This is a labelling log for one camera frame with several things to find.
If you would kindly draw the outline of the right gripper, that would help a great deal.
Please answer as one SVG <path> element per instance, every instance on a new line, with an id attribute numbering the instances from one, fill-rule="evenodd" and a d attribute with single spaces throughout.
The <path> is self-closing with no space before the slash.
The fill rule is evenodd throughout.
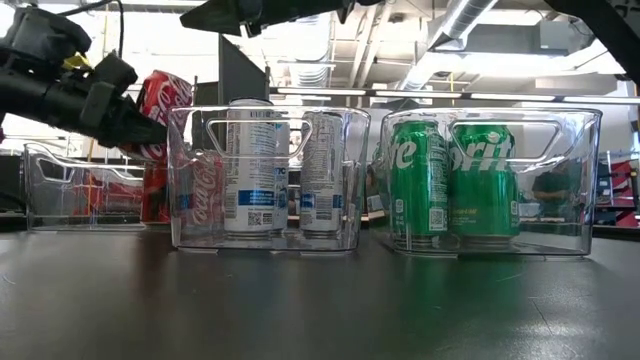
<path id="1" fill-rule="evenodd" d="M 279 24 L 331 11 L 343 24 L 356 4 L 382 0 L 207 0 L 180 16 L 183 27 L 227 35 L 241 35 L 259 17 L 263 24 Z"/>

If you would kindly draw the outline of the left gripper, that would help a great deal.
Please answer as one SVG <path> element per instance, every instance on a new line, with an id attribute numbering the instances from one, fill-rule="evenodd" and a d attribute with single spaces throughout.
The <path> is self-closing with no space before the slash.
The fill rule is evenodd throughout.
<path id="1" fill-rule="evenodd" d="M 167 126 L 143 115 L 124 95 L 137 80 L 133 67 L 111 53 L 95 67 L 49 62 L 47 123 L 93 137 L 106 147 L 160 144 Z"/>

